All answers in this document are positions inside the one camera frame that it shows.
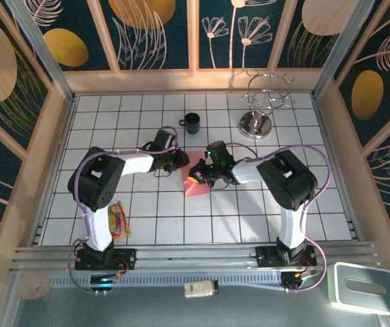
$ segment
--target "pink sponge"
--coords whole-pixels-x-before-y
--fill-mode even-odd
[[[184,195],[185,196],[201,196],[203,194],[209,194],[211,192],[210,186],[208,184],[197,184],[189,179],[187,176],[189,175],[189,171],[193,166],[199,162],[200,159],[204,158],[204,153],[202,150],[190,151],[186,152],[189,156],[190,163],[187,166],[181,168],[181,177],[184,184]]]

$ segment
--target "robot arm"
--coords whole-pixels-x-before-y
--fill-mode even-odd
[[[175,135],[160,129],[156,138],[141,149],[163,151],[174,141]],[[102,152],[98,147],[89,149],[85,159],[94,153]],[[90,230],[86,249],[97,260],[104,261],[106,250],[112,245],[112,235],[108,225],[108,204],[111,202],[121,176],[136,172],[154,172],[164,169],[173,172],[189,163],[187,154],[176,149],[160,155],[136,153],[131,155],[102,155],[90,160],[82,169],[78,181],[78,197],[86,214],[84,224]],[[74,194],[74,181],[77,170],[71,176],[68,190]]]
[[[208,183],[211,187],[222,178],[233,185],[263,181],[281,205],[281,230],[277,239],[278,254],[290,264],[305,249],[305,235],[301,231],[301,219],[305,226],[305,203],[314,196],[316,177],[291,151],[275,155],[271,160],[235,162],[225,143],[210,144],[206,160],[201,159],[189,173],[196,183]]]

